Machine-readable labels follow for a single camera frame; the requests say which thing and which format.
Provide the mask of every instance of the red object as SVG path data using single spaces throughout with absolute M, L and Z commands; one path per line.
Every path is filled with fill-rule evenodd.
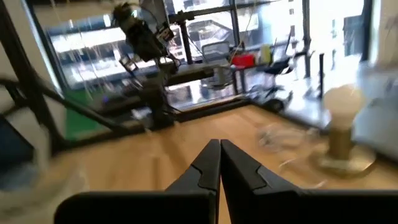
M 236 55 L 232 58 L 232 64 L 237 67 L 250 67 L 254 65 L 254 55 L 246 54 L 246 55 Z

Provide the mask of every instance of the wooden table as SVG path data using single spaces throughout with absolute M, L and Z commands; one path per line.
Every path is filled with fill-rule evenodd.
M 325 189 L 398 189 L 398 169 L 378 161 L 366 177 L 342 180 L 317 172 L 301 159 L 296 167 L 279 165 L 289 158 L 305 158 L 312 146 L 272 153 L 259 147 L 257 132 L 272 123 L 292 123 L 255 106 L 179 124 L 156 133 L 140 134 L 66 153 L 54 161 L 50 173 L 82 164 L 91 190 L 162 190 L 177 179 L 210 139 L 229 139 L 265 167 L 301 187 L 327 179 Z M 230 223 L 224 192 L 220 223 Z

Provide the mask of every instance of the office chair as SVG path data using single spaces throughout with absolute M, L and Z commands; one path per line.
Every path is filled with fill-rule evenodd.
M 272 58 L 275 62 L 273 62 L 271 65 L 265 65 L 256 68 L 257 72 L 264 72 L 272 76 L 272 86 L 265 89 L 261 85 L 254 85 L 251 88 L 250 92 L 259 90 L 268 91 L 266 95 L 266 97 L 268 97 L 277 93 L 280 90 L 285 90 L 283 86 L 276 85 L 276 76 L 285 75 L 293 71 L 293 68 L 289 66 L 290 57 L 287 56 L 287 49 L 289 48 L 291 38 L 292 33 L 289 34 L 285 45 L 274 47 L 272 49 Z

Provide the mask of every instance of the lamp base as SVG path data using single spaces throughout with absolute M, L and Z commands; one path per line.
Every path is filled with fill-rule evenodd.
M 376 153 L 363 146 L 354 146 L 348 160 L 334 159 L 326 148 L 314 151 L 310 156 L 312 163 L 322 170 L 343 178 L 366 175 L 376 161 Z

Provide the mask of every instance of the chair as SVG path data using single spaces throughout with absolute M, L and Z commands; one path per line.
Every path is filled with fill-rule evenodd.
M 220 61 L 220 65 L 228 64 L 227 58 L 229 57 L 229 42 L 221 41 L 202 46 L 202 53 L 205 57 L 204 62 Z M 222 90 L 232 82 L 230 71 L 226 68 L 215 68 L 215 75 L 205 80 L 207 88 L 214 90 Z
M 290 40 L 292 38 L 292 33 L 290 32 L 287 41 L 280 45 L 275 43 L 272 49 L 272 58 L 275 62 L 271 65 L 265 65 L 262 67 L 257 67 L 257 72 L 264 72 L 266 74 L 272 75 L 272 86 L 270 88 L 263 88 L 260 85 L 254 85 L 250 91 L 268 91 L 266 97 L 277 93 L 279 90 L 285 90 L 283 86 L 276 85 L 276 76 L 285 75 L 293 71 L 293 68 L 289 66 L 290 57 L 287 56 L 287 49 L 289 48 Z

